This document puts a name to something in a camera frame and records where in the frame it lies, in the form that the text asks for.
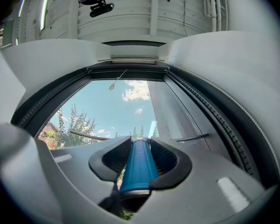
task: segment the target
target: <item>camera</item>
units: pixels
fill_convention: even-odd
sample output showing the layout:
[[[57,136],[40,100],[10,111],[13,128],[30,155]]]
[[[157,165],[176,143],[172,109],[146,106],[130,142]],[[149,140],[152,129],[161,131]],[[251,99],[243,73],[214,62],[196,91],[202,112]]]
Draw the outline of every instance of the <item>camera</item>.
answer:
[[[97,5],[90,7],[90,9],[91,9],[90,17],[97,17],[102,14],[108,13],[108,12],[112,11],[113,8],[114,8],[113,3],[107,4],[106,1],[103,0],[100,3],[98,3]]]

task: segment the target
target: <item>green tree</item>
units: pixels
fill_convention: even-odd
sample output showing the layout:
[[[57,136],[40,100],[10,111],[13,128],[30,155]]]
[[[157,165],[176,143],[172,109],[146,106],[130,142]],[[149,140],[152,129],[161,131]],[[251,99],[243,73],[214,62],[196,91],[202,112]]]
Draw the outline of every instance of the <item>green tree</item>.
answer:
[[[144,128],[143,128],[143,125],[141,126],[141,132],[140,132],[140,137],[143,137],[144,136]]]
[[[133,130],[133,137],[137,137],[137,130],[136,130],[136,127],[134,127],[134,130]]]
[[[91,135],[96,126],[94,119],[92,121],[91,119],[88,119],[87,114],[83,110],[80,114],[77,113],[76,104],[72,105],[71,107],[70,123],[67,131],[65,131],[64,127],[62,109],[57,111],[57,116],[59,121],[60,133],[58,135],[58,142],[56,143],[56,148],[80,146],[90,144],[95,141],[93,139],[88,139],[70,133],[70,131],[75,131],[78,133]]]
[[[54,131],[49,131],[48,138],[49,138],[49,140],[47,141],[47,144],[49,145],[57,138],[57,136]]]
[[[153,134],[153,137],[157,137],[156,128],[154,129],[154,134]]]
[[[129,219],[131,219],[134,216],[134,214],[135,213],[123,210],[122,218],[125,219],[125,220],[129,220]]]

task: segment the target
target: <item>window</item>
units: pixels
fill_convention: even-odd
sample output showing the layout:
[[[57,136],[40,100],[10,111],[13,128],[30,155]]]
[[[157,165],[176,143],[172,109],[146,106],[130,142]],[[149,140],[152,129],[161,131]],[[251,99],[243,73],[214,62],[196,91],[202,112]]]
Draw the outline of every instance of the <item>window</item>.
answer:
[[[199,135],[190,114],[165,82],[94,80],[73,95],[50,119],[38,139],[50,149],[114,138],[187,138]]]

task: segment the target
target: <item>sky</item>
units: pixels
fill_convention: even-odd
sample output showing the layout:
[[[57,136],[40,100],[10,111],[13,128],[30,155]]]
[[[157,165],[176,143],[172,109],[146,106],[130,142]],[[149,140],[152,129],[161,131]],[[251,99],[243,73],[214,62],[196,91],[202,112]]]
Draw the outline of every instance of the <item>sky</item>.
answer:
[[[134,127],[140,134],[144,127],[144,137],[148,136],[152,121],[155,121],[154,110],[146,81],[118,80],[112,91],[109,90],[114,80],[92,81],[63,106],[63,121],[65,130],[70,122],[71,106],[76,104],[77,113],[82,110],[87,118],[95,119],[97,124],[93,135],[114,138],[133,133]],[[50,120],[59,127],[55,114]]]

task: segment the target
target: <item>blue tube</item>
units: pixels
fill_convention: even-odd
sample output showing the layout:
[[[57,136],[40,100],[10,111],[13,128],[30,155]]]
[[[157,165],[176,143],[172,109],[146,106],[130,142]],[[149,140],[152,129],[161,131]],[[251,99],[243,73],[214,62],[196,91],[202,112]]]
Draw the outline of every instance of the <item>blue tube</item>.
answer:
[[[132,144],[119,193],[122,195],[132,191],[134,196],[135,191],[149,191],[150,181],[158,176],[148,143],[137,140]]]

